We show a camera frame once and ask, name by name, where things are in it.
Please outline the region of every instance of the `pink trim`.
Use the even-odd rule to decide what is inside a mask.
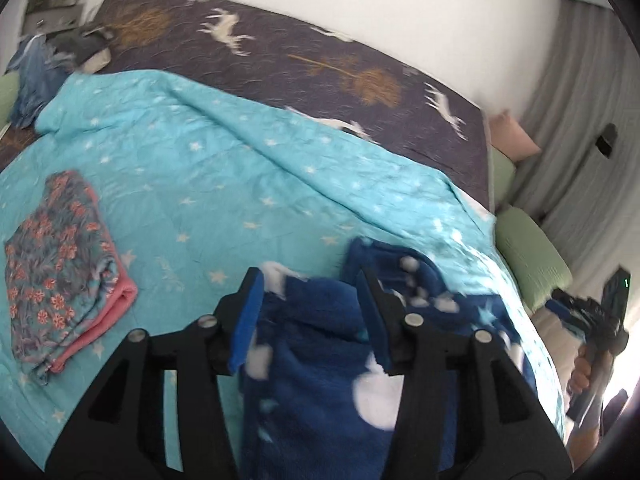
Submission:
[[[86,192],[94,202],[94,207],[96,208],[96,210],[98,210],[98,197],[94,193],[94,190],[88,186],[86,188]],[[116,286],[113,289],[110,297],[107,299],[106,304],[104,305],[98,316],[95,318],[91,326],[86,330],[86,332],[81,334],[78,339],[73,341],[71,345],[69,345],[65,349],[62,355],[60,355],[55,360],[51,367],[51,371],[55,374],[60,373],[64,369],[67,359],[69,359],[72,355],[74,355],[85,346],[94,342],[102,334],[107,332],[108,329],[115,325],[117,320],[124,316],[124,313],[129,309],[138,294],[138,287],[129,277],[127,271],[122,265],[120,257],[118,256],[118,251],[116,251],[113,240],[111,240],[111,235],[109,234],[109,231],[106,228],[104,222],[102,222],[102,218],[100,218],[100,224],[102,225],[104,235],[106,236],[107,241],[110,243],[111,249],[113,250],[113,255],[116,260],[116,266],[118,268],[118,282],[116,283]]]

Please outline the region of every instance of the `folded floral garment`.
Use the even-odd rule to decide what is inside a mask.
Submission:
[[[14,357],[40,381],[110,329],[138,293],[97,202],[76,171],[52,174],[4,244]]]

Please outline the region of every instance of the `green cushion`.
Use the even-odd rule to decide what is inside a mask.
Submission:
[[[492,178],[494,184],[494,203],[499,206],[509,192],[513,177],[516,174],[516,167],[500,150],[491,147],[492,156]]]
[[[17,72],[0,76],[0,129],[9,122],[9,115],[18,97],[20,80]]]
[[[571,271],[556,248],[522,209],[510,207],[497,216],[495,246],[531,313],[545,303],[552,290],[572,282]]]

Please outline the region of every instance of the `bedsheet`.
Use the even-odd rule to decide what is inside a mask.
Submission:
[[[267,260],[338,278],[354,236],[426,254],[450,290],[500,294],[540,402],[562,433],[558,377],[495,251],[494,217],[476,214],[443,173],[295,113],[158,71],[74,74],[36,127],[43,137],[0,174],[0,238],[36,207],[47,175],[75,168],[97,193],[139,290],[111,330],[39,386],[11,355],[0,285],[0,418],[39,466],[129,330],[180,330],[237,290],[247,267]],[[175,413],[172,382],[167,374],[167,413]],[[235,379],[221,391],[237,452]],[[165,422],[168,465],[179,467],[176,421],[168,415]]]
[[[167,70],[269,106],[340,120],[444,172],[490,208],[482,110],[370,46],[229,0],[104,0],[94,22],[115,34],[103,73]]]

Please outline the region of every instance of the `turquoise blanket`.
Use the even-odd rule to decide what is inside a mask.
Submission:
[[[0,174],[1,239],[34,211],[47,175],[79,170],[139,288],[115,327],[46,386],[20,373],[0,291],[0,418],[39,466],[129,330],[180,330],[235,291],[247,267],[267,260],[337,278],[354,236],[426,254],[449,290],[500,294],[540,402],[562,433],[558,377],[495,251],[494,218],[477,215],[439,171],[292,112],[155,71],[73,75],[36,127],[47,135]],[[175,413],[172,383],[167,374],[167,413]],[[222,382],[222,395],[237,452],[235,379]],[[176,422],[166,419],[169,465],[179,467]]]

